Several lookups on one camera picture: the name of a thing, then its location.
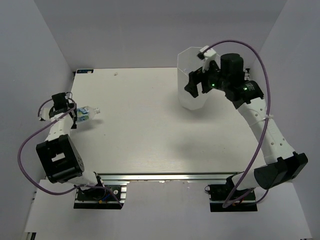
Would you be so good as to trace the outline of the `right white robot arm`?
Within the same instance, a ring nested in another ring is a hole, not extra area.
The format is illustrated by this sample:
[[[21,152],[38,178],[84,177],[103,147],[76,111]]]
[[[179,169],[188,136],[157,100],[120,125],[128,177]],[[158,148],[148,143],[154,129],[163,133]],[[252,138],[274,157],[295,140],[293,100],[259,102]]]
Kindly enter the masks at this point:
[[[216,52],[199,53],[198,57],[204,64],[189,73],[184,90],[195,99],[211,90],[224,92],[252,130],[265,161],[265,165],[248,173],[228,177],[226,195],[236,200],[246,189],[268,190],[294,179],[308,163],[308,158],[304,153],[296,153],[267,113],[261,88],[255,81],[245,78],[243,58],[238,53],[219,56]]]

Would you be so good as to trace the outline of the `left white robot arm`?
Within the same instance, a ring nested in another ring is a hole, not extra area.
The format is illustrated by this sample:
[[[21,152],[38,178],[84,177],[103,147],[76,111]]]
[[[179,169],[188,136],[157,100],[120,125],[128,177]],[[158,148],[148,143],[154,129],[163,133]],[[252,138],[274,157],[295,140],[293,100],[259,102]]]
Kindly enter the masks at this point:
[[[77,105],[65,92],[51,96],[53,106],[38,110],[40,121],[49,121],[49,133],[36,152],[51,183],[71,183],[83,186],[94,199],[105,196],[106,187],[94,171],[85,170],[84,162],[71,140],[71,130],[77,128]]]

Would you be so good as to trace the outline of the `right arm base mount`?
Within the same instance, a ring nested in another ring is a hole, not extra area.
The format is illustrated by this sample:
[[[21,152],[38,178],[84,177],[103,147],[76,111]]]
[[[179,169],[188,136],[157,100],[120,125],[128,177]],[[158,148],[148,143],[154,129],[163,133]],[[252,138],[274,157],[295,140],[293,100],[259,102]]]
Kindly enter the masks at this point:
[[[232,191],[233,187],[227,183],[209,184],[204,188],[204,192],[209,195],[209,206],[211,213],[237,213],[237,212],[257,212],[256,195],[252,189],[236,190],[229,198],[228,202],[234,201],[224,208],[223,204]]]

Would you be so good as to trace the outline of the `bottle with green-blue label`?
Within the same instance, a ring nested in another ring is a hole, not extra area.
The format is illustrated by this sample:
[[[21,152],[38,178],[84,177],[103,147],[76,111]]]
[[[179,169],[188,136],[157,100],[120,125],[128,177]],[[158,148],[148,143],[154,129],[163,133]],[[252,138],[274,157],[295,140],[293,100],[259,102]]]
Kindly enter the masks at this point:
[[[100,114],[99,108],[84,106],[76,109],[76,123],[83,123],[94,119],[97,114]]]

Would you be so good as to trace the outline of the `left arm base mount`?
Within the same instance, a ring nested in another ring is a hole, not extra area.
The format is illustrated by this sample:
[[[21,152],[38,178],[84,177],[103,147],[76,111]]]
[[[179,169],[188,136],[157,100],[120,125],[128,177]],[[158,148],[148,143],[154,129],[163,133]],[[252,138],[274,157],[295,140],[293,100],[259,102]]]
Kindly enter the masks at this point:
[[[127,193],[127,182],[108,181],[105,186],[109,188],[123,206]],[[108,190],[102,190],[98,199],[85,195],[81,190],[76,191],[74,209],[81,210],[121,210],[122,207]]]

